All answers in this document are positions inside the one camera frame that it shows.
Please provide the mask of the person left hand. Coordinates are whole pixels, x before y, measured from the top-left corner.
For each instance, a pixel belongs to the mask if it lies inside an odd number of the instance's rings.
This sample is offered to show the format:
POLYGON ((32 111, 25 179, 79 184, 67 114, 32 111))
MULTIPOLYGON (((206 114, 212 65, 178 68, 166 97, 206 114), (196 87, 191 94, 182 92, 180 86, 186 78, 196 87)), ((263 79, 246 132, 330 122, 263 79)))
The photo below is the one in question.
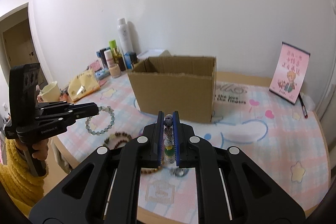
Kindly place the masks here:
MULTIPOLYGON (((33 149, 35 150, 35 152, 32 154, 32 157, 40 161, 45 161, 47 159, 49 151, 48 143, 49 140, 45 139, 38 143, 33 144, 33 149)), ((23 152, 28 151, 27 146, 24 143, 22 143, 19 139, 15 140, 15 145, 17 146, 18 149, 20 149, 23 152)))

